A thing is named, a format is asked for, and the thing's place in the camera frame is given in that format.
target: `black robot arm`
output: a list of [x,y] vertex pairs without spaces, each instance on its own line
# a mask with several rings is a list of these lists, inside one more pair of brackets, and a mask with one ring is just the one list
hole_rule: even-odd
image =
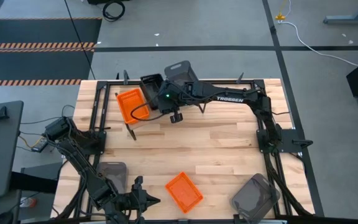
[[261,90],[223,88],[203,81],[187,82],[180,86],[165,80],[158,96],[158,108],[163,114],[174,113],[171,117],[171,122],[176,123],[183,119],[182,115],[178,113],[179,107],[200,105],[210,101],[248,105],[266,127],[266,141],[272,147],[281,141],[281,127],[279,124],[275,124],[273,120],[270,98],[262,93]]
[[131,192],[119,194],[113,182],[93,168],[84,156],[83,148],[97,147],[99,144],[98,135],[94,131],[80,131],[70,118],[62,117],[46,127],[44,136],[85,180],[93,206],[97,210],[104,210],[108,224],[129,223],[129,217],[124,214],[126,210],[137,210],[136,222],[143,224],[141,213],[145,212],[147,207],[160,202],[142,190],[142,176],[136,178]]

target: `orange and black striped mat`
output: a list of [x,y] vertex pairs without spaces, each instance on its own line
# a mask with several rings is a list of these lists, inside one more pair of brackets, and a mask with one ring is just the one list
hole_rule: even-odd
[[0,86],[78,85],[88,79],[101,19],[0,19]]

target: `orange plastic tray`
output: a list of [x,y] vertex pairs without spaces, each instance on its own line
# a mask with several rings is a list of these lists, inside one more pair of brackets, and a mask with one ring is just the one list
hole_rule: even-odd
[[188,213],[204,198],[184,172],[167,183],[165,188],[183,213]]
[[[142,93],[139,88],[127,91],[117,95],[119,109],[126,124],[135,124],[138,120],[131,116],[131,111],[137,106],[144,104]],[[147,105],[135,110],[134,116],[140,119],[146,119],[150,115]]]

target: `concrete floor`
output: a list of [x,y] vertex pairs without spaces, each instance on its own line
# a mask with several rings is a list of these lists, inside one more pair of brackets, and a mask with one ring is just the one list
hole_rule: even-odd
[[[67,1],[73,17],[101,16],[100,9],[86,1]],[[277,15],[281,1],[268,2],[272,15]],[[125,5],[127,11],[120,21],[103,21],[99,46],[273,45],[259,0],[133,0]],[[322,23],[325,15],[352,14],[357,8],[358,1],[351,0],[293,0],[287,21],[298,25],[301,38],[310,45],[351,45],[350,40],[358,45],[358,26]],[[0,17],[68,14],[62,0],[5,0]],[[281,45],[300,45],[293,27],[276,28]],[[325,53],[358,63],[358,51]],[[346,82],[355,67],[313,52],[283,54],[306,138],[314,141],[309,149],[324,213],[358,218],[358,105]],[[95,53],[92,67],[100,79],[115,78],[124,69],[131,78],[139,78],[163,73],[167,65],[181,60],[189,60],[199,78],[236,78],[242,72],[244,78],[281,78],[273,51]],[[23,121],[37,121],[59,116],[63,105],[75,105],[77,92],[78,86],[0,86],[0,102],[24,101]],[[21,130],[40,133],[46,124]],[[34,137],[29,136],[29,141],[35,141]],[[56,151],[18,150],[14,169],[59,160]]]

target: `table leg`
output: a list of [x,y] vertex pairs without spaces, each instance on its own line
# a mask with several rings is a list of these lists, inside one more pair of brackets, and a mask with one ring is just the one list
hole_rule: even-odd
[[54,194],[57,188],[57,180],[12,172],[10,188]]

